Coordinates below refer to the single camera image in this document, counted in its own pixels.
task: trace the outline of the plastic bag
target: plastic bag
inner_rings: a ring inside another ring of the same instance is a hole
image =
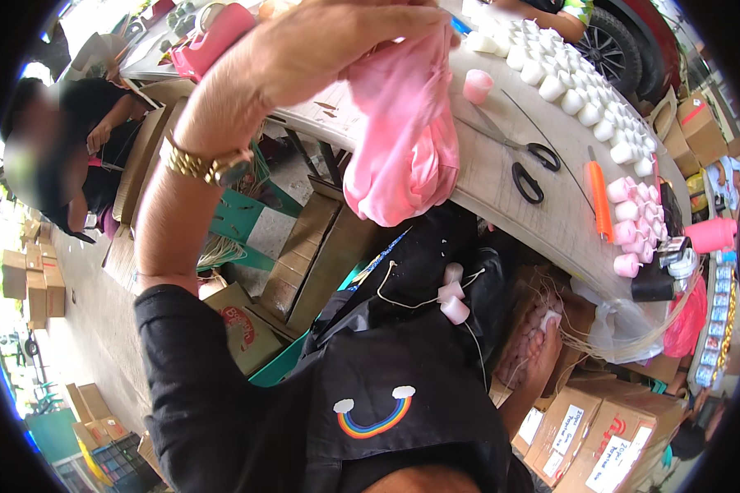
[[[677,305],[682,296],[671,302],[671,308]],[[688,295],[688,301],[682,311],[664,332],[664,355],[681,358],[691,353],[696,347],[699,332],[707,320],[707,286],[704,278],[696,282],[696,287]]]
[[[631,344],[660,327],[660,323],[648,316],[639,304],[624,299],[601,300],[594,291],[576,278],[571,279],[570,285],[574,293],[597,305],[595,321],[586,341],[595,346],[604,360],[624,364],[646,360],[663,351],[662,337],[636,352],[629,350]]]

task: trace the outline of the rainbow print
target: rainbow print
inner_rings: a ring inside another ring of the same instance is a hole
[[[334,411],[337,414],[337,422],[340,423],[340,428],[345,431],[345,434],[353,439],[368,439],[379,433],[384,433],[403,419],[411,407],[411,397],[415,392],[416,389],[410,385],[395,387],[392,390],[392,397],[398,401],[395,410],[385,419],[370,426],[356,424],[349,414],[350,410],[354,408],[354,400],[343,399],[335,403]]]

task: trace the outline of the ground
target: ground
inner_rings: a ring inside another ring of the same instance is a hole
[[[279,128],[267,128],[266,133],[283,135]],[[305,140],[305,147],[310,155],[316,154],[314,142]],[[317,167],[323,177],[328,176],[323,163]],[[298,154],[271,168],[272,181],[302,204],[312,192],[307,174]],[[247,243],[276,259],[294,222],[266,209]],[[58,230],[53,232],[52,242],[66,284],[66,317],[49,319],[46,333],[38,331],[39,347],[45,364],[51,367],[51,380],[77,385],[95,382],[113,414],[127,428],[142,432],[142,418],[150,411],[150,400],[132,309],[135,297],[102,270],[109,239],[95,231],[89,234],[95,237],[95,244],[85,244]],[[233,277],[250,295],[257,296],[263,291],[268,273],[231,264],[226,277]]]

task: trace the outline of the cloud graphic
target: cloud graphic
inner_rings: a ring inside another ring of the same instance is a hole
[[[341,401],[338,401],[335,403],[335,412],[339,414],[340,412],[346,413],[354,408],[354,400],[353,399],[343,399]]]
[[[414,395],[414,392],[416,392],[414,387],[403,385],[401,387],[395,387],[395,389],[392,390],[392,397],[395,399],[405,399]]]

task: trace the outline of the hubcap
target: hubcap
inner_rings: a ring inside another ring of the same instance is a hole
[[[590,25],[575,44],[582,56],[595,65],[595,70],[611,84],[622,79],[625,72],[625,54],[610,34]]]

